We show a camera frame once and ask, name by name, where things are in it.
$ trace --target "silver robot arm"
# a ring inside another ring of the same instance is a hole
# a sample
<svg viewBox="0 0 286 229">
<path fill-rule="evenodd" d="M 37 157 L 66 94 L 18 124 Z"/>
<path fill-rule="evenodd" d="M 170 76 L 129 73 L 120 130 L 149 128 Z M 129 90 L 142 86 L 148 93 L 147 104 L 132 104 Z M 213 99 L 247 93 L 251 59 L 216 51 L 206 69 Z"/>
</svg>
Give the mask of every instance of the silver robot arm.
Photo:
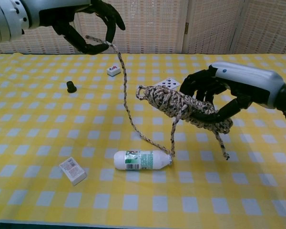
<svg viewBox="0 0 286 229">
<path fill-rule="evenodd" d="M 101 0 L 0 0 L 0 42 L 15 40 L 27 29 L 52 26 L 82 53 L 98 54 L 106 50 L 105 44 L 87 44 L 69 24 L 78 12 L 96 13 L 107 26 L 109 42 L 113 41 L 116 25 L 125 30 L 117 10 Z"/>
<path fill-rule="evenodd" d="M 241 109 L 257 103 L 268 109 L 278 109 L 286 118 L 286 83 L 276 72 L 230 62 L 214 62 L 209 69 L 188 75 L 180 91 L 201 101 L 213 103 L 214 95 L 230 90 L 236 96 L 218 113 L 193 114 L 205 122 L 218 122 Z"/>
</svg>

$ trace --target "coiled rope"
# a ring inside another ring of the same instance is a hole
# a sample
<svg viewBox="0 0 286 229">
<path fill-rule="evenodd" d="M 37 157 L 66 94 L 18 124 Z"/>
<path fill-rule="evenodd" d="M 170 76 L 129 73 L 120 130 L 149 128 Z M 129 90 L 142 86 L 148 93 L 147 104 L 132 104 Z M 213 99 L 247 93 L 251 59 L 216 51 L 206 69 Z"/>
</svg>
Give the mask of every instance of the coiled rope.
<svg viewBox="0 0 286 229">
<path fill-rule="evenodd" d="M 124 90 L 124 107 L 128 114 L 130 123 L 136 133 L 145 141 L 149 142 L 150 144 L 158 147 L 159 149 L 165 151 L 166 153 L 170 154 L 172 157 L 175 156 L 175 144 L 174 144 L 174 133 L 176 130 L 177 123 L 181 120 L 185 120 L 186 122 L 189 122 L 198 128 L 204 128 L 209 131 L 212 131 L 219 142 L 220 148 L 223 152 L 223 156 L 226 160 L 229 159 L 229 155 L 226 152 L 224 143 L 219 135 L 219 133 L 227 134 L 230 131 L 231 126 L 233 125 L 233 122 L 230 118 L 225 119 L 222 122 L 219 123 L 204 123 L 201 121 L 198 121 L 191 117 L 190 115 L 194 112 L 203 112 L 204 114 L 212 114 L 215 113 L 216 110 L 214 106 L 210 102 L 202 102 L 199 100 L 196 100 L 188 95 L 185 95 L 181 92 L 171 90 L 165 86 L 142 86 L 140 85 L 136 91 L 136 97 L 139 100 L 147 100 L 150 105 L 153 107 L 159 109 L 160 111 L 164 112 L 168 117 L 175 117 L 175 120 L 172 124 L 172 130 L 171 130 L 171 150 L 168 150 L 165 146 L 162 146 L 153 140 L 147 138 L 144 136 L 135 126 L 133 123 L 133 119 L 131 117 L 130 110 L 127 105 L 127 73 L 124 61 L 122 59 L 122 55 L 120 51 L 117 49 L 117 47 L 107 41 L 100 40 L 98 38 L 91 37 L 89 35 L 86 36 L 87 39 L 93 40 L 95 42 L 104 43 L 108 46 L 112 47 L 113 50 L 117 53 L 119 61 L 121 63 L 121 67 L 123 70 L 124 75 L 124 83 L 123 83 L 123 90 Z"/>
</svg>

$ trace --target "green label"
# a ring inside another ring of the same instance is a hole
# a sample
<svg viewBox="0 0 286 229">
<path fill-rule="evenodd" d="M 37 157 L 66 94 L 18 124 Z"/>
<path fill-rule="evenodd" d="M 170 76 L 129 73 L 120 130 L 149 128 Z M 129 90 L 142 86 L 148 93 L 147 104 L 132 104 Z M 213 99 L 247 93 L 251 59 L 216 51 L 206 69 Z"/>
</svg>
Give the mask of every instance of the green label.
<svg viewBox="0 0 286 229">
<path fill-rule="evenodd" d="M 141 153 L 141 169 L 153 169 L 153 152 Z"/>
<path fill-rule="evenodd" d="M 127 170 L 153 169 L 153 152 L 126 151 L 125 164 Z"/>
</svg>

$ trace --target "beige wall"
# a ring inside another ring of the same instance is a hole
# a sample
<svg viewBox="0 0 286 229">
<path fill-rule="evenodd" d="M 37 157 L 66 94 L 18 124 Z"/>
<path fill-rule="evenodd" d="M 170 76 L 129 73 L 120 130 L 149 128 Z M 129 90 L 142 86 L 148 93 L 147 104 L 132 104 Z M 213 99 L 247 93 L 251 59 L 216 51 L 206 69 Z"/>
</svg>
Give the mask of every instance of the beige wall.
<svg viewBox="0 0 286 229">
<path fill-rule="evenodd" d="M 286 53 L 286 0 L 105 1 L 126 24 L 114 39 L 121 52 Z M 105 37 L 106 27 L 95 15 L 77 14 L 74 26 L 82 36 Z M 12 52 L 78 53 L 51 27 L 0 43 L 0 53 Z"/>
<path fill-rule="evenodd" d="M 250 0 L 235 53 L 286 53 L 286 0 Z"/>
</svg>

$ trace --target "black plastic cap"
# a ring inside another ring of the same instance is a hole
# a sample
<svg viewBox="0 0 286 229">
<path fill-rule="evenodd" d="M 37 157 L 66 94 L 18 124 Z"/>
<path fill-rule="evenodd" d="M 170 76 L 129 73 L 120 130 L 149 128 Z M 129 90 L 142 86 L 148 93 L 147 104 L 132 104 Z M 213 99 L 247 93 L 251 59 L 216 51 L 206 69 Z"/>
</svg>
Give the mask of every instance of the black plastic cap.
<svg viewBox="0 0 286 229">
<path fill-rule="evenodd" d="M 67 82 L 67 88 L 68 88 L 67 91 L 69 93 L 74 93 L 77 90 L 72 81 Z"/>
</svg>

